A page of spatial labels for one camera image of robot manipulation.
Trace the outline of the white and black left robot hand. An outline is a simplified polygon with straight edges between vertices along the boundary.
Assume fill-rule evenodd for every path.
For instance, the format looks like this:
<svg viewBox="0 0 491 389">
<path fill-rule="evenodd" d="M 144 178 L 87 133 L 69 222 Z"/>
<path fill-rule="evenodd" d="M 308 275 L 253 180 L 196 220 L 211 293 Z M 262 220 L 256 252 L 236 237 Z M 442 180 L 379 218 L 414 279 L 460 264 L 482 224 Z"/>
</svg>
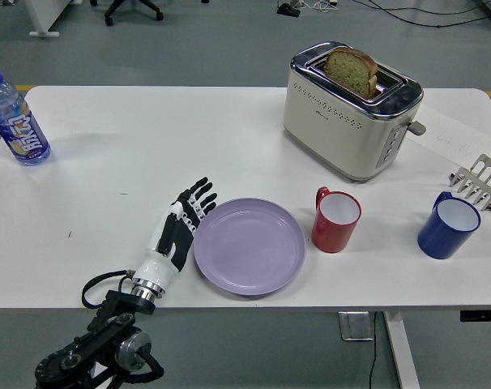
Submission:
<svg viewBox="0 0 491 389">
<path fill-rule="evenodd" d="M 216 207 L 217 194 L 204 177 L 182 191 L 162 216 L 145 250 L 145 259 L 132 278 L 131 293 L 153 301 L 162 297 L 171 279 L 186 264 L 202 219 Z"/>
</svg>

